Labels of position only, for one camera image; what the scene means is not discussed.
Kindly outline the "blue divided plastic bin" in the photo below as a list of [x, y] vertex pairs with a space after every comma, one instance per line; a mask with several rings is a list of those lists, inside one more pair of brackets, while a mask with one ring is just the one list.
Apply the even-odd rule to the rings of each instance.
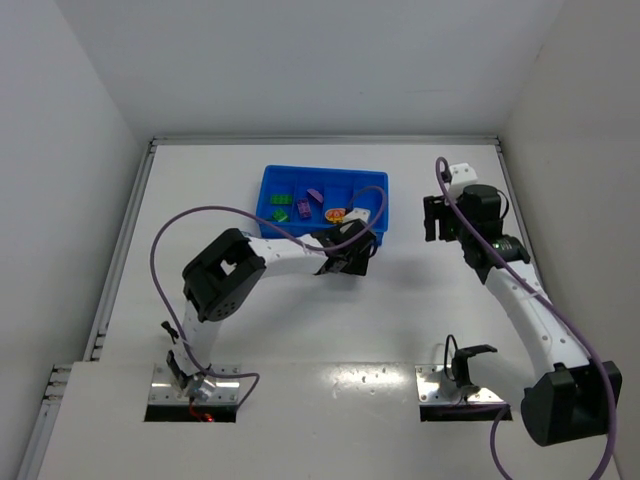
[[[307, 196], [306, 191], [309, 188], [315, 188], [323, 194], [323, 205], [315, 204]], [[389, 190], [389, 178], [385, 172], [269, 165], [264, 170], [255, 215], [275, 222], [271, 219], [272, 213], [278, 208], [283, 209], [289, 214], [290, 220], [280, 223], [279, 226], [299, 237], [329, 228], [331, 224], [324, 218], [327, 209], [364, 208], [371, 211], [372, 219], [377, 220], [373, 231], [377, 235], [377, 241], [381, 243], [388, 230], [390, 209], [386, 208], [382, 215], [377, 214], [382, 202], [378, 188]], [[293, 203], [284, 206], [271, 205], [270, 196], [273, 194], [290, 194], [293, 196]], [[309, 200], [313, 212], [311, 220], [301, 220], [298, 217], [296, 201], [300, 198]]]

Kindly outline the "purple arched lego piece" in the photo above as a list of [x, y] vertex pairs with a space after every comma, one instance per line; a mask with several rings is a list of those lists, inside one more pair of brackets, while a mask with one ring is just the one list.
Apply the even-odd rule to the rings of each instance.
[[307, 191], [307, 196], [315, 203], [318, 205], [323, 205], [324, 204], [324, 196], [323, 194], [315, 189], [315, 188], [309, 188]]

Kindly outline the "purple rectangular lego brick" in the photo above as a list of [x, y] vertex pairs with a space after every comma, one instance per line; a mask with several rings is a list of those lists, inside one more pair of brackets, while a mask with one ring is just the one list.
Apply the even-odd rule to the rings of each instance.
[[298, 212], [298, 217], [301, 220], [311, 220], [313, 217], [313, 212], [311, 209], [311, 204], [307, 198], [300, 198], [296, 201], [296, 208]]

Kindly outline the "green rectangular lego brick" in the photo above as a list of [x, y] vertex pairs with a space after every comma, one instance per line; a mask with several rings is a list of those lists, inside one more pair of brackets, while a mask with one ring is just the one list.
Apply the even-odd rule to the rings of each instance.
[[270, 196], [271, 205], [291, 205], [293, 203], [293, 196], [290, 194], [273, 194]]

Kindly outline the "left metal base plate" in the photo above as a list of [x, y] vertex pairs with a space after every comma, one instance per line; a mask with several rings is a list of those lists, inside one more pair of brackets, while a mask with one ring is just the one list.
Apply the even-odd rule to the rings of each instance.
[[235, 406], [240, 400], [237, 379], [198, 377], [182, 388], [168, 366], [156, 365], [148, 392], [151, 406], [187, 406], [193, 399], [202, 406]]

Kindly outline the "aluminium table edge rail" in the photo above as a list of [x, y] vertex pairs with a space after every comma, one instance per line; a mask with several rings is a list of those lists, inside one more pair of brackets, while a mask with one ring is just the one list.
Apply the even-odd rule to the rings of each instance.
[[[123, 275], [156, 150], [157, 142], [151, 140], [143, 151], [106, 279], [101, 290], [98, 306], [80, 359], [82, 363], [95, 363], [100, 360], [109, 328], [109, 321], [115, 305], [117, 289]], [[74, 366], [73, 362], [55, 363], [47, 375], [47, 383], [41, 397], [40, 409], [17, 473], [19, 479], [36, 479], [40, 473]]]

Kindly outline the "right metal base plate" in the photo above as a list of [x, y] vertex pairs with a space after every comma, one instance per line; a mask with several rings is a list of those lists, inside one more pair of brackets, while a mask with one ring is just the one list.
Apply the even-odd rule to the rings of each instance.
[[487, 388], [458, 388], [446, 377], [442, 364], [417, 365], [415, 378], [421, 406], [462, 407], [504, 404], [498, 395]]

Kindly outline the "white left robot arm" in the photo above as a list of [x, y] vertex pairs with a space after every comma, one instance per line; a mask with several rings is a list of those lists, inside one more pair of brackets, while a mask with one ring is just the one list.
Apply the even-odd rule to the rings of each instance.
[[185, 313], [167, 363], [185, 390], [213, 373], [204, 365], [223, 320], [235, 314], [257, 283], [297, 274], [364, 276], [377, 236], [356, 219], [301, 237], [264, 239], [225, 230], [182, 272]]

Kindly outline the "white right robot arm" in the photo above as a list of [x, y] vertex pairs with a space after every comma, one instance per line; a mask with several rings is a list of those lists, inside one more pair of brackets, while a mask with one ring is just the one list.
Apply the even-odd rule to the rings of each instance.
[[507, 363], [489, 344], [456, 349], [447, 373], [450, 385], [486, 387], [516, 408], [540, 446], [606, 435], [615, 426], [622, 375], [612, 361], [597, 363], [552, 312], [521, 241], [503, 231], [501, 194], [488, 185], [463, 189], [454, 203], [445, 196], [423, 200], [425, 237], [456, 241], [466, 264], [512, 322], [529, 355], [531, 370]]

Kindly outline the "green lego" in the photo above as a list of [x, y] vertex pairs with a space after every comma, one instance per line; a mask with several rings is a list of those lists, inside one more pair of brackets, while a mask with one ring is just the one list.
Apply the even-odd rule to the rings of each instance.
[[290, 217], [285, 210], [278, 208], [272, 213], [271, 219], [278, 223], [285, 223], [290, 220]]

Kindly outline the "metal base plate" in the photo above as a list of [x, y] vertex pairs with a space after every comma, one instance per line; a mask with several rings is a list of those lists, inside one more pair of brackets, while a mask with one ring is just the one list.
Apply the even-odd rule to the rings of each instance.
[[182, 388], [168, 366], [156, 365], [148, 392], [151, 406], [187, 406], [193, 399], [202, 406], [235, 406], [240, 400], [237, 379], [198, 377]]
[[498, 395], [487, 388], [458, 388], [446, 377], [442, 364], [417, 365], [415, 378], [421, 406], [462, 407], [504, 404]]

